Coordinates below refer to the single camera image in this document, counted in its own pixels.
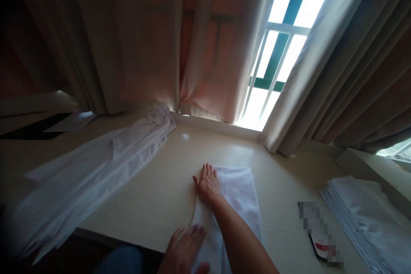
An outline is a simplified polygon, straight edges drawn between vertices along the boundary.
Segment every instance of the pink curtain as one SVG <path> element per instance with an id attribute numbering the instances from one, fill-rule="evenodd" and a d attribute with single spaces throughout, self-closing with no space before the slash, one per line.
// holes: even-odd
<path id="1" fill-rule="evenodd" d="M 182 113 L 234 123 L 273 0 L 185 0 Z"/>

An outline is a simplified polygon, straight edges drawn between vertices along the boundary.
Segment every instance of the white sheet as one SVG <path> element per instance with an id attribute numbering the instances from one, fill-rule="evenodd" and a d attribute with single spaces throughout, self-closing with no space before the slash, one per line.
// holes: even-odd
<path id="1" fill-rule="evenodd" d="M 13 253 L 25 256 L 41 246 L 36 263 L 63 244 L 156 154 L 175 127 L 168 107 L 159 108 L 28 173 L 39 186 L 6 212 Z"/>
<path id="2" fill-rule="evenodd" d="M 221 192 L 261 241 L 261 217 L 254 178 L 250 168 L 215 167 Z M 191 225 L 203 226 L 207 232 L 192 272 L 203 262 L 210 263 L 210 273 L 231 273 L 220 228 L 213 213 L 197 197 Z"/>
<path id="3" fill-rule="evenodd" d="M 340 204 L 345 231 L 371 270 L 409 272 L 411 222 L 391 205 L 380 184 L 351 176 L 328 183 L 322 194 Z"/>

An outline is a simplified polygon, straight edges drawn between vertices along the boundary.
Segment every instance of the white bathrobe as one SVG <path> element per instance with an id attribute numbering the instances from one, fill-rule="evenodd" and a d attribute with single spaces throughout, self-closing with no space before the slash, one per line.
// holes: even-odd
<path id="1" fill-rule="evenodd" d="M 61 246 L 153 158 L 175 127 L 168 107 L 159 108 L 128 128 L 108 132 L 28 173 L 40 185 L 5 215 L 12 252 L 25 256 L 41 246 L 36 263 Z"/>

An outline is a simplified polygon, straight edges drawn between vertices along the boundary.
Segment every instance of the beige tabletop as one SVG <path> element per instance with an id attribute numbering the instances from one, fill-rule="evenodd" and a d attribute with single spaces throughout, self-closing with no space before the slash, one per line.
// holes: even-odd
<path id="1" fill-rule="evenodd" d="M 1 200 L 11 202 L 33 188 L 23 179 L 25 172 L 107 131 L 128 126 L 137 118 L 131 114 L 99 117 L 80 132 L 65 133 L 49 141 L 0 140 Z M 1 123 L 3 128 L 17 126 L 13 121 Z M 344 176 L 333 157 L 299 151 L 283 158 L 270 154 L 253 140 L 179 123 L 156 156 L 80 227 L 164 252 L 173 231 L 190 225 L 196 200 L 192 175 L 200 172 L 204 162 L 251 168 L 261 211 L 263 244 L 280 273 L 368 272 L 338 228 L 333 235 L 344 258 L 344 268 L 329 268 L 319 261 L 300 222 L 297 202 L 321 201 L 317 190 L 325 187 L 327 180 Z"/>

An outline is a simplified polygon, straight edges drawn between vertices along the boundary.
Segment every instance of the white towel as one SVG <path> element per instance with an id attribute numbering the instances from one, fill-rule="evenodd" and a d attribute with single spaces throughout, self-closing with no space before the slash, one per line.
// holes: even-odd
<path id="1" fill-rule="evenodd" d="M 176 124 L 168 107 L 128 128 L 96 138 L 26 174 L 39 186 L 6 211 L 17 256 L 42 247 L 34 263 L 59 247 L 116 189 L 140 170 Z"/>
<path id="2" fill-rule="evenodd" d="M 261 241 L 261 216 L 254 178 L 250 168 L 215 167 L 220 180 L 221 193 L 227 202 Z M 192 271 L 203 262 L 210 264 L 210 273 L 231 273 L 226 249 L 217 221 L 197 197 L 191 225 L 203 226 L 207 232 Z"/>
<path id="3" fill-rule="evenodd" d="M 334 178 L 320 193 L 342 212 L 344 230 L 371 271 L 408 273 L 411 222 L 389 202 L 377 182 Z"/>

